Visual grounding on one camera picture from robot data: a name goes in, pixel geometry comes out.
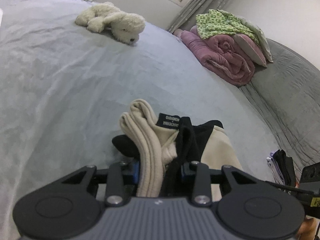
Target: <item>beige garment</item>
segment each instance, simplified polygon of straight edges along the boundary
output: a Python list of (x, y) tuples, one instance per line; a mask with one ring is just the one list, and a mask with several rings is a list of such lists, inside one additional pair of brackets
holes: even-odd
[(151, 106), (143, 99), (134, 100), (130, 111), (120, 117), (121, 130), (140, 153), (138, 197), (158, 197), (165, 166), (177, 157), (175, 139), (178, 131), (157, 126), (157, 120)]
[[(213, 127), (210, 138), (204, 148), (201, 162), (210, 169), (220, 170), (223, 165), (231, 165), (240, 170), (242, 166), (231, 146), (231, 142), (223, 128)], [(211, 185), (212, 201), (221, 199), (219, 184)]]

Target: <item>white plush dog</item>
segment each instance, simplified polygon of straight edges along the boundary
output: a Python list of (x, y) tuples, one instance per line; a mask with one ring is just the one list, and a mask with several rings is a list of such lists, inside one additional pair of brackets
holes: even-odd
[(75, 22), (95, 33), (101, 33), (105, 27), (109, 26), (117, 41), (129, 45), (138, 41), (139, 33), (146, 25), (142, 16), (121, 11), (110, 2), (97, 4), (84, 10)]

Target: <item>pink blanket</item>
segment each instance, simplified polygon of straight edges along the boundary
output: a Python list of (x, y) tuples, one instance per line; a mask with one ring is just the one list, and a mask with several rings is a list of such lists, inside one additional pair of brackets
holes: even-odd
[(252, 78), (254, 64), (230, 36), (219, 34), (202, 40), (192, 28), (183, 31), (181, 39), (201, 65), (230, 84), (243, 86)]

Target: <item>black garment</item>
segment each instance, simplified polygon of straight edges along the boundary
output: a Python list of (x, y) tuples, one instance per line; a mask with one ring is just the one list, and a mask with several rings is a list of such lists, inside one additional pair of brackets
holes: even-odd
[(279, 169), (284, 177), (287, 186), (296, 186), (296, 175), (294, 173), (293, 160), (287, 157), (284, 150), (277, 150), (273, 155), (273, 159), (278, 163)]
[(213, 127), (223, 128), (222, 123), (212, 120), (193, 126), (189, 117), (182, 117), (176, 138), (177, 158), (167, 167), (160, 191), (160, 196), (186, 195), (191, 190), (180, 183), (180, 168), (185, 162), (201, 161), (201, 156), (212, 134)]
[(140, 160), (140, 154), (135, 143), (125, 134), (118, 135), (112, 139), (112, 144), (121, 152), (124, 156), (133, 157), (136, 160)]

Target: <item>yellow sticker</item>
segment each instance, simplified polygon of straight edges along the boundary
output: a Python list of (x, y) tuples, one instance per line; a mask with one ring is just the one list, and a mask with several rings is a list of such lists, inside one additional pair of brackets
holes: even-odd
[(320, 207), (320, 197), (313, 197), (310, 207)]

